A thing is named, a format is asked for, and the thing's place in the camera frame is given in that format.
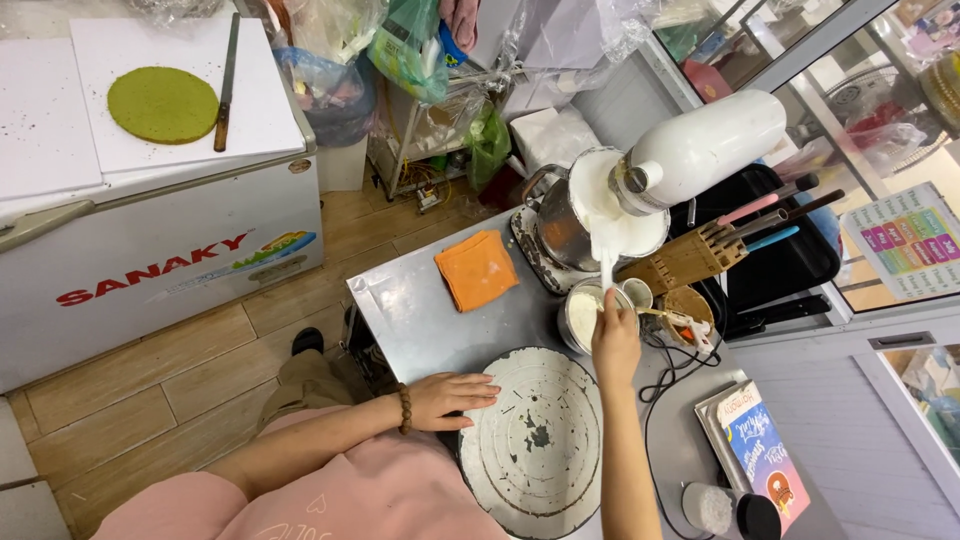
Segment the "stand mixer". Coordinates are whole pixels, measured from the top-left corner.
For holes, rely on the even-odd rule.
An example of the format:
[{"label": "stand mixer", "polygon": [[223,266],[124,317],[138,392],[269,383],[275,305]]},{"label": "stand mixer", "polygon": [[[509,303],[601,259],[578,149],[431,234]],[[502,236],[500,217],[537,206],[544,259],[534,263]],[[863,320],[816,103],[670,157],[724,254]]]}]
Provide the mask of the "stand mixer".
[{"label": "stand mixer", "polygon": [[[654,126],[628,152],[596,147],[569,169],[545,165],[523,187],[514,235],[543,284],[565,294],[600,272],[591,222],[618,243],[619,263],[649,256],[666,240],[670,207],[770,152],[785,126],[777,98],[743,90]],[[537,201],[531,192],[547,175],[558,180]]]}]

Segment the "pink knife handle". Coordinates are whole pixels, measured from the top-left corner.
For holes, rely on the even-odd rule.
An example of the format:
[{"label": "pink knife handle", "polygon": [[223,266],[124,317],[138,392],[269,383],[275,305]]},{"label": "pink knife handle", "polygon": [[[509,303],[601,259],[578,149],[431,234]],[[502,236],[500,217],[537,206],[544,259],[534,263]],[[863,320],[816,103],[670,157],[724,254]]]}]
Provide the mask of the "pink knife handle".
[{"label": "pink knife handle", "polygon": [[776,193],[771,193],[765,197],[760,197],[759,199],[753,201],[747,206],[740,207],[730,212],[727,215],[720,216],[720,219],[717,220],[717,225],[727,225],[731,221],[735,221],[745,215],[752,214],[755,211],[762,209],[764,207],[768,207],[779,200],[780,200],[780,196]]}]

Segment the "khaki pants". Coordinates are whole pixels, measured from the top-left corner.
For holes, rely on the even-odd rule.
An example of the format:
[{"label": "khaki pants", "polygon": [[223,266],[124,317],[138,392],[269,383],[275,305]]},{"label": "khaki pants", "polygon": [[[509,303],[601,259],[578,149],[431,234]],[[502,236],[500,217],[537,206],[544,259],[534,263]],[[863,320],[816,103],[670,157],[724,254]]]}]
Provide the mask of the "khaki pants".
[{"label": "khaki pants", "polygon": [[354,405],[347,386],[330,369],[324,355],[307,349],[280,367],[280,388],[267,399],[257,422],[262,431],[277,418],[307,408]]}]

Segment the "green sponge cake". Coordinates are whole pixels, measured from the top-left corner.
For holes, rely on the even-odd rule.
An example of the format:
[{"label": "green sponge cake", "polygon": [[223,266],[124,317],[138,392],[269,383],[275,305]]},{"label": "green sponge cake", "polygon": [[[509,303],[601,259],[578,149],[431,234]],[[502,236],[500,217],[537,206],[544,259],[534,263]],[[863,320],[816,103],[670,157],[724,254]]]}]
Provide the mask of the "green sponge cake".
[{"label": "green sponge cake", "polygon": [[107,93],[110,116],[121,128],[159,144],[186,144],[210,133],[219,107],[210,85],[173,67],[138,67]]}]

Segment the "green plastic bag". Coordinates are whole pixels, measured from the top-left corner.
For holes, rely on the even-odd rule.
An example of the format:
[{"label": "green plastic bag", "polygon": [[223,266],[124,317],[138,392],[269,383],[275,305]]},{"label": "green plastic bag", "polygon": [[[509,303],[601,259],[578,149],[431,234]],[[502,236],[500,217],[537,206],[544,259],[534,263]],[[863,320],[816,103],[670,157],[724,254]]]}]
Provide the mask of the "green plastic bag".
[{"label": "green plastic bag", "polygon": [[423,103],[440,103],[448,79],[439,28],[437,0],[393,0],[367,57],[410,95]]},{"label": "green plastic bag", "polygon": [[480,191],[507,162],[511,149],[507,123],[489,101],[473,120],[464,142],[473,153],[467,165],[467,180],[470,187]]}]

